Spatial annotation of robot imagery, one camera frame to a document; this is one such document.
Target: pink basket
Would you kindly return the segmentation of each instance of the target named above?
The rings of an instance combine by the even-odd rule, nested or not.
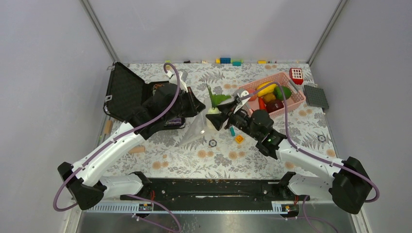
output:
[[[268,76],[263,79],[259,79],[252,83],[243,85],[239,87],[239,89],[244,89],[244,90],[256,89],[262,83],[266,83],[270,81],[276,81],[280,83],[282,86],[287,86],[292,91],[291,97],[288,100],[286,100],[286,104],[288,105],[288,112],[295,110],[297,107],[300,106],[301,103],[303,103],[306,100],[306,97],[303,94],[303,92],[297,88],[295,83],[293,83],[292,79],[290,79],[287,73],[285,72],[280,72],[275,75]],[[252,110],[259,109],[258,99],[254,101],[249,101],[248,104],[250,105],[250,108]],[[285,108],[269,113],[271,117],[282,116],[284,114],[285,114]]]

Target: gray sponge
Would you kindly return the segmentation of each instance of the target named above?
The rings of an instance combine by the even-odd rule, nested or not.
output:
[[[306,96],[306,102],[309,106],[329,109],[329,105],[327,103],[325,92],[323,91],[323,89],[314,86],[304,85],[303,93]]]

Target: red dice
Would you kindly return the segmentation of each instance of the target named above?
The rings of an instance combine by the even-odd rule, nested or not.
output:
[[[295,84],[302,85],[303,73],[301,68],[291,68],[289,70],[289,77],[293,80]]]

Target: white wall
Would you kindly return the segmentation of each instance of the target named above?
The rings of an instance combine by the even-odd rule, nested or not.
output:
[[[89,0],[123,62],[307,61],[339,0]]]
[[[411,12],[411,0],[349,1],[312,66],[339,155],[381,190],[364,205],[373,233],[412,232]]]
[[[112,61],[77,0],[0,9],[0,232],[56,233],[57,166],[95,146]]]

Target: open black case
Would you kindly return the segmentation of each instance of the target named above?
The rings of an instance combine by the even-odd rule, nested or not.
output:
[[[104,100],[104,112],[122,122],[128,122],[148,98],[153,96],[157,86],[169,81],[145,83],[145,81],[120,62],[115,62],[110,72],[110,80]],[[185,118],[166,122],[164,130],[185,127]]]

